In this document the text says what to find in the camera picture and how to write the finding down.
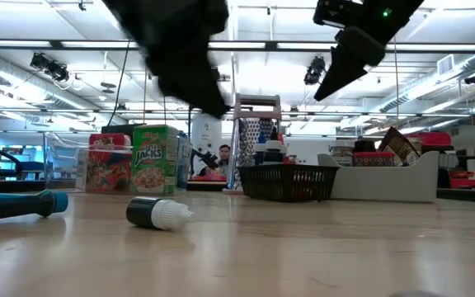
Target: black basket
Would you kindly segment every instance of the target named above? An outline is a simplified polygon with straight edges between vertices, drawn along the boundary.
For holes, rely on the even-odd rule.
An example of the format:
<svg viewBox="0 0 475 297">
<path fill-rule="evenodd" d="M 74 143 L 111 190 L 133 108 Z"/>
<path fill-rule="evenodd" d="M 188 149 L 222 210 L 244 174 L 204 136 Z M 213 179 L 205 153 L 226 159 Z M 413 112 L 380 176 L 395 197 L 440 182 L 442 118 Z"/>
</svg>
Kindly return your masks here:
<svg viewBox="0 0 475 297">
<path fill-rule="evenodd" d="M 262 165 L 240 167 L 245 196 L 281 202 L 327 200 L 331 197 L 338 167 Z"/>
</svg>

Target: green cereal box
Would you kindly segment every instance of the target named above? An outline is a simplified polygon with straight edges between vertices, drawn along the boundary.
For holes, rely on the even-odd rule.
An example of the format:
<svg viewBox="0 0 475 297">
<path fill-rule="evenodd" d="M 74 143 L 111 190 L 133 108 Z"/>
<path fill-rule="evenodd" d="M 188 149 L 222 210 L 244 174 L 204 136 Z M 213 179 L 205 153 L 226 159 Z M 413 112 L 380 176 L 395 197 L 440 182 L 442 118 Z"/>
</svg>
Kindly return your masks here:
<svg viewBox="0 0 475 297">
<path fill-rule="evenodd" d="M 133 132 L 131 190 L 173 194 L 179 131 L 168 125 L 141 125 Z"/>
</svg>

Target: table surface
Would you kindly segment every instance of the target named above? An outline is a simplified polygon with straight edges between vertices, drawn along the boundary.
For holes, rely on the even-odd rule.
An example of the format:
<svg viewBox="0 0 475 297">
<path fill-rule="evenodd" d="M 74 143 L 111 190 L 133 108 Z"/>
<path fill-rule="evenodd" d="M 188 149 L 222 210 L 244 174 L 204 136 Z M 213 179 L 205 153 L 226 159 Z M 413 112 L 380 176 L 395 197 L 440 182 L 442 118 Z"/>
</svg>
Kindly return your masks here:
<svg viewBox="0 0 475 297">
<path fill-rule="evenodd" d="M 475 203 L 176 197 L 180 233 L 131 226 L 132 196 L 0 220 L 0 296 L 475 296 Z"/>
</svg>

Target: blue tool handle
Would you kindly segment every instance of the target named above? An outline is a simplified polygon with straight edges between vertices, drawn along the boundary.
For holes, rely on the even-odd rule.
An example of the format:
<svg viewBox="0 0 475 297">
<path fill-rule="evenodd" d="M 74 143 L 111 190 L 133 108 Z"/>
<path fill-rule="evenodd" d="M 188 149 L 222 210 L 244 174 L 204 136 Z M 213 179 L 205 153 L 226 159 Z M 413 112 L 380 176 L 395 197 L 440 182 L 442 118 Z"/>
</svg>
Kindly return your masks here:
<svg viewBox="0 0 475 297">
<path fill-rule="evenodd" d="M 0 194 L 0 219 L 38 214 L 47 217 L 67 209 L 68 197 L 63 192 L 42 191 L 37 195 Z"/>
</svg>

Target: cereal box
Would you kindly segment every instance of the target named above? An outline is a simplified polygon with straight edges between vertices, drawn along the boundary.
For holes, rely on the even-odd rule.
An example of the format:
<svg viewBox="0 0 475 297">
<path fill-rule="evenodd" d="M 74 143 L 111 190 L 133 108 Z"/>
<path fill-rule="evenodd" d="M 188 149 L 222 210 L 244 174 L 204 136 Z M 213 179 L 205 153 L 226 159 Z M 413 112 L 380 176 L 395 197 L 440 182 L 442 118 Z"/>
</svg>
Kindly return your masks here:
<svg viewBox="0 0 475 297">
<path fill-rule="evenodd" d="M 179 131 L 168 125 L 142 125 L 133 132 L 131 190 L 173 194 L 176 189 Z"/>
<path fill-rule="evenodd" d="M 123 134 L 93 134 L 89 138 L 89 150 L 83 150 L 78 166 L 82 167 L 79 187 L 90 192 L 127 192 L 130 189 L 131 152 Z"/>
</svg>

